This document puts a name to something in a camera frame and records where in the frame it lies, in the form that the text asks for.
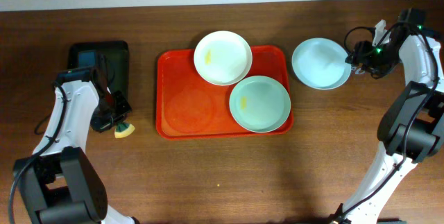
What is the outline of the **white plate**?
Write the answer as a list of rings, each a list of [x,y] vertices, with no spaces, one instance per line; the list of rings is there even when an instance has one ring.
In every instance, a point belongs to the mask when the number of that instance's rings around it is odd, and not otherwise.
[[[245,39],[231,31],[209,33],[194,50],[194,66],[205,81],[219,86],[242,80],[253,63],[253,53]]]

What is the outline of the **yellow green sponge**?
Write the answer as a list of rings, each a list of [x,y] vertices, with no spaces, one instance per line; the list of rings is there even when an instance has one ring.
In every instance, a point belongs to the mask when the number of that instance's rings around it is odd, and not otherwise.
[[[118,123],[114,131],[114,137],[117,139],[125,138],[131,135],[135,131],[135,127],[131,123],[121,122]]]

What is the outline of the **light blue plate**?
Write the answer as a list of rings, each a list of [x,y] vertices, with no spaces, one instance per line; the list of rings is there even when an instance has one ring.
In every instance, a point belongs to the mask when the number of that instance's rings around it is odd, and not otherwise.
[[[350,77],[348,54],[336,42],[317,37],[305,40],[293,51],[291,65],[300,82],[308,87],[329,90],[342,86]]]

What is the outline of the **light green plate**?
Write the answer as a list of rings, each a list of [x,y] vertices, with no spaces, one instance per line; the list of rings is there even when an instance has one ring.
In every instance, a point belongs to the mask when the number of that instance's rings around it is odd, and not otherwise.
[[[277,80],[251,76],[235,85],[230,93],[229,108],[242,128],[266,133],[277,130],[289,118],[291,99]]]

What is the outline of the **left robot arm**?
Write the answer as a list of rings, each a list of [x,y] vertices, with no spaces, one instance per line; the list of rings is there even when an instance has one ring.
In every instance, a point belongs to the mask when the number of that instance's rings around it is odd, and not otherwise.
[[[55,104],[32,155],[17,160],[8,199],[8,220],[19,192],[32,223],[137,223],[111,207],[105,186],[85,154],[90,128],[108,130],[130,107],[108,89],[106,57],[79,54],[73,69],[53,81]]]

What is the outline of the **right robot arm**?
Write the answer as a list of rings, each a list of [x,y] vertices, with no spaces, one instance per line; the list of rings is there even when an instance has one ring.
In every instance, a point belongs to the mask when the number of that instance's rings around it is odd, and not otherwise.
[[[437,31],[425,27],[426,13],[403,10],[392,27],[370,27],[345,61],[374,79],[403,66],[406,87],[382,117],[375,159],[358,190],[329,216],[328,223],[377,223],[399,183],[443,147],[443,67]]]

